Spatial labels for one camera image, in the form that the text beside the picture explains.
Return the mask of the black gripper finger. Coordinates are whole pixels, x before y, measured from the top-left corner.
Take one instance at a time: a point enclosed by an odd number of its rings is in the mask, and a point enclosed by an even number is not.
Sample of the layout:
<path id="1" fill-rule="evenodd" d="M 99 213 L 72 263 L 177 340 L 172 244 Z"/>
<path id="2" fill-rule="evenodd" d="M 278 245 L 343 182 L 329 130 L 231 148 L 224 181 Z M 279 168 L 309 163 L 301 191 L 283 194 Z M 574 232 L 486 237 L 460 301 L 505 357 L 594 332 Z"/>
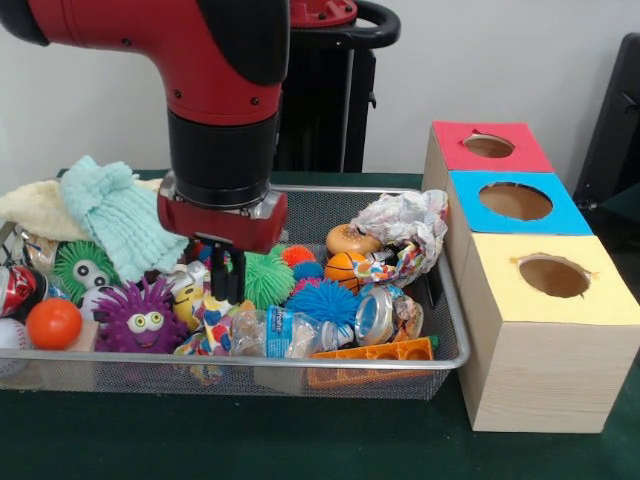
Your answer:
<path id="1" fill-rule="evenodd" d="M 225 250 L 221 245 L 212 246 L 211 292 L 217 301 L 227 299 L 227 267 L 225 264 Z"/>
<path id="2" fill-rule="evenodd" d="M 228 301 L 240 304 L 245 300 L 245 253 L 241 250 L 229 251 L 232 270 L 228 273 Z"/>

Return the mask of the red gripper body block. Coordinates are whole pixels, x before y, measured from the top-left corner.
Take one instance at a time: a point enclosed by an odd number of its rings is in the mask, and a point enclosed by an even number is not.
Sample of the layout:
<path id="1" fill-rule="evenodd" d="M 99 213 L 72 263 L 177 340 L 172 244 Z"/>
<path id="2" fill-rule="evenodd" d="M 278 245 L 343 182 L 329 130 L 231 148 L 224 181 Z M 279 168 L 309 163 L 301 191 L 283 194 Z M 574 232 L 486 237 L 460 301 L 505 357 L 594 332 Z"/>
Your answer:
<path id="1" fill-rule="evenodd" d="M 158 218 L 165 230 L 261 254 L 269 253 L 279 242 L 287 210 L 287 195 L 277 190 L 270 190 L 257 204 L 239 209 L 197 205 L 178 194 L 173 174 L 162 179 L 157 195 Z"/>

